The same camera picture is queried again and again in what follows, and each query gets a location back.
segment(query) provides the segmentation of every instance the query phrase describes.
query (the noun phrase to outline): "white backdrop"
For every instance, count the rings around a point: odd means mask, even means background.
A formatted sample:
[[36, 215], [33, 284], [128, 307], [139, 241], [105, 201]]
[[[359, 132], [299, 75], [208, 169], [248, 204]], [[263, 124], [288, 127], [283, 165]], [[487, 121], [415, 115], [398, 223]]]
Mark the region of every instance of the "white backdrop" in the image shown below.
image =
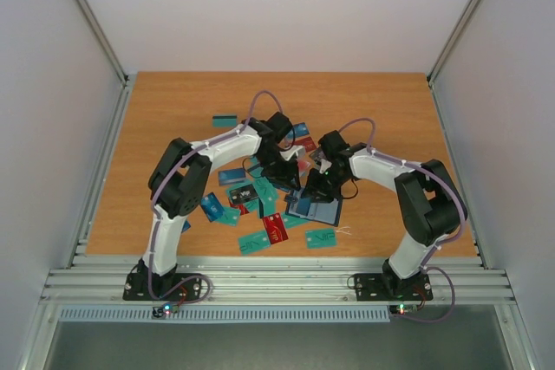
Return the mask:
[[120, 90], [74, 0], [0, 0], [0, 368], [73, 245]]
[[88, 0], [127, 72], [428, 72], [467, 0]]
[[507, 270], [540, 368], [555, 368], [555, 0], [484, 0], [437, 86], [493, 266]]

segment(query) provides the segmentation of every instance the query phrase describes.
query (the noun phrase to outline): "wooden table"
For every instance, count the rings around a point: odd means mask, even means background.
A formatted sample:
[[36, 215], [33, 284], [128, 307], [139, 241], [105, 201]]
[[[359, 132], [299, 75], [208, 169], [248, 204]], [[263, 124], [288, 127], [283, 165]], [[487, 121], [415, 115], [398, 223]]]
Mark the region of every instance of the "wooden table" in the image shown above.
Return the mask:
[[[440, 159], [448, 165], [434, 103], [424, 74], [359, 73], [139, 73], [102, 193], [88, 243], [88, 254], [140, 255], [147, 247], [152, 213], [147, 181], [170, 140], [211, 138], [226, 129], [212, 127], [214, 114], [247, 114], [252, 96], [269, 89], [293, 123], [306, 122], [315, 142], [323, 134], [361, 116], [375, 119], [374, 146], [411, 160]], [[255, 117], [276, 111], [273, 101], [258, 101]], [[351, 144], [366, 141], [369, 124], [344, 131]], [[228, 167], [238, 167], [239, 161]], [[345, 201], [334, 248], [309, 250], [304, 232], [327, 227], [308, 223], [289, 230], [289, 240], [258, 256], [389, 256], [405, 232], [396, 195], [369, 181], [358, 181], [358, 197]], [[224, 204], [225, 187], [213, 174], [206, 193]], [[352, 184], [343, 195], [354, 192]], [[283, 211], [285, 202], [278, 204]], [[238, 238], [263, 230], [257, 213], [244, 215], [237, 227], [209, 223], [198, 208], [189, 217], [180, 255], [239, 256]], [[476, 256], [468, 230], [439, 256]]]

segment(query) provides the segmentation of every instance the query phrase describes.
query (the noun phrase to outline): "vent grille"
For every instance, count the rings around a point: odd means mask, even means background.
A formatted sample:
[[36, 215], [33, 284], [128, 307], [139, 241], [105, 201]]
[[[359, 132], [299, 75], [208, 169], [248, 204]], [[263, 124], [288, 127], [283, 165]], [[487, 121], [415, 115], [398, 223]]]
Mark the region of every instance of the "vent grille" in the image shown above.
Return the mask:
[[96, 322], [389, 322], [387, 307], [209, 307], [188, 306], [167, 318], [152, 317], [152, 307], [142, 306], [66, 306], [60, 321]]

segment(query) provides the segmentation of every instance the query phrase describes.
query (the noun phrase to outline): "black card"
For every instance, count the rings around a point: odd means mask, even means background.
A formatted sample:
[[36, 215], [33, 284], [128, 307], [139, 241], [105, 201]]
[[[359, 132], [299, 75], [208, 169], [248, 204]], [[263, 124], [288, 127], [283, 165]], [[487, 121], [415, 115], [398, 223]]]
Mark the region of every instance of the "black card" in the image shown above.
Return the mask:
[[234, 190], [229, 191], [229, 195], [232, 199], [232, 203], [234, 204], [244, 204], [258, 198], [258, 194], [252, 184], [235, 188]]

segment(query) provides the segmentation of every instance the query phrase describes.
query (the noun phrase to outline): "gray floor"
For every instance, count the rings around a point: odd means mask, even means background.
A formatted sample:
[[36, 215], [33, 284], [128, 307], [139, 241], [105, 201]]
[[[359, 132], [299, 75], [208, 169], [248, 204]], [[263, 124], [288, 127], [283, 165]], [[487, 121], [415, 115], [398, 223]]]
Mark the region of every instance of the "gray floor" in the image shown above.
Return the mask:
[[[440, 311], [430, 308], [430, 314]], [[505, 369], [493, 307], [440, 324], [133, 324], [61, 322], [49, 369]]]

